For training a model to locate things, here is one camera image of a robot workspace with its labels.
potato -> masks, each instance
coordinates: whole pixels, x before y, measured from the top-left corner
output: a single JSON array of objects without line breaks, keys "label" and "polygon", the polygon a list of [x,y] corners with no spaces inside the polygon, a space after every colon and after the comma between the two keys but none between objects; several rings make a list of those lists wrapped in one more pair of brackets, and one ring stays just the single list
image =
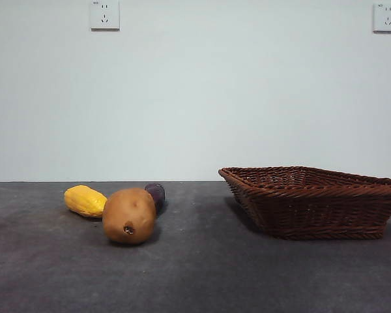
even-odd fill
[{"label": "potato", "polygon": [[103,210],[103,229],[109,239],[136,245],[153,233],[156,219],[154,200],[146,190],[129,188],[112,194]]}]

gray tabletop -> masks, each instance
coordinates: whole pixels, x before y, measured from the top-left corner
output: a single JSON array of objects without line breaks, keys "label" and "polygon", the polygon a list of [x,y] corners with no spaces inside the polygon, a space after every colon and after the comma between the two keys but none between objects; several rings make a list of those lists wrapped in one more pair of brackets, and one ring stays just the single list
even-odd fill
[{"label": "gray tabletop", "polygon": [[379,240],[285,241],[224,182],[168,182],[153,236],[129,247],[65,207],[73,185],[0,183],[0,312],[391,312],[391,219]]}]

purple eggplant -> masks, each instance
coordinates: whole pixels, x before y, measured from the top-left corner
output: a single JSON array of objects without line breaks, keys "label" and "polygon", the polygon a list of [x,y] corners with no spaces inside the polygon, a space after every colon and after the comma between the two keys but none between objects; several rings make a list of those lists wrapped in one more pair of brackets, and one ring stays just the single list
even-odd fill
[{"label": "purple eggplant", "polygon": [[161,184],[151,183],[145,186],[145,190],[151,194],[156,212],[159,213],[165,204],[165,189]]}]

brown wicker basket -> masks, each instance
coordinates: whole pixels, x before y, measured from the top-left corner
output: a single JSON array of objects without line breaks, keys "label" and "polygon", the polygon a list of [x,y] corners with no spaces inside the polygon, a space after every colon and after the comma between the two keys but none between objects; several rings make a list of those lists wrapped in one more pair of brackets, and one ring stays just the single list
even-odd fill
[{"label": "brown wicker basket", "polygon": [[223,168],[235,199],[284,239],[378,239],[391,216],[391,179],[302,166]]}]

white wall outlet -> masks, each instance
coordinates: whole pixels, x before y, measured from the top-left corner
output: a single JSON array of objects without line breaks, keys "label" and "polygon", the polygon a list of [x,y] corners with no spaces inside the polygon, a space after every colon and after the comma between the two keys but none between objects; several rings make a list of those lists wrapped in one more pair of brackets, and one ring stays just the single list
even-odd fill
[{"label": "white wall outlet", "polygon": [[391,33],[391,3],[373,5],[373,32]]},{"label": "white wall outlet", "polygon": [[120,30],[119,0],[95,0],[90,3],[90,28]]}]

